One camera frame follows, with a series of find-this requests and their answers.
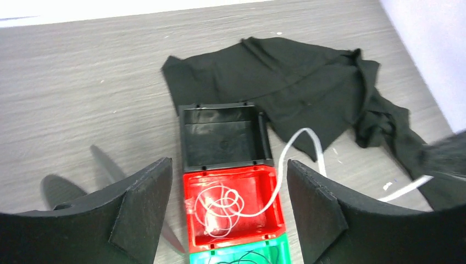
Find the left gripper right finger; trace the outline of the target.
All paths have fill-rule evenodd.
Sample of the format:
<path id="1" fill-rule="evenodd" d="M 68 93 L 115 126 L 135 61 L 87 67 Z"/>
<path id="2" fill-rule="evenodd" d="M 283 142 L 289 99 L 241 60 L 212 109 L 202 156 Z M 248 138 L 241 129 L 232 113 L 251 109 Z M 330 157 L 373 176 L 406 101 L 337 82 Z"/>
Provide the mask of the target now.
<path id="1" fill-rule="evenodd" d="M 287 184 L 304 263 L 465 263 L 464 205 L 392 205 L 295 160 Z"/>

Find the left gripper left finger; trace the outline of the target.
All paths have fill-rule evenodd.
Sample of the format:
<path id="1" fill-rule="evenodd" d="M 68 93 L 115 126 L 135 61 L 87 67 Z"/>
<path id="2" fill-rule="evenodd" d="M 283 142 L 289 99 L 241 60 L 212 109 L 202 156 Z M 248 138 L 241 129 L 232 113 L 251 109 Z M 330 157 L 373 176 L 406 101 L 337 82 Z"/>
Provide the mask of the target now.
<path id="1" fill-rule="evenodd" d="M 1 263 L 153 263 L 171 158 L 52 211 L 1 214 Z"/>

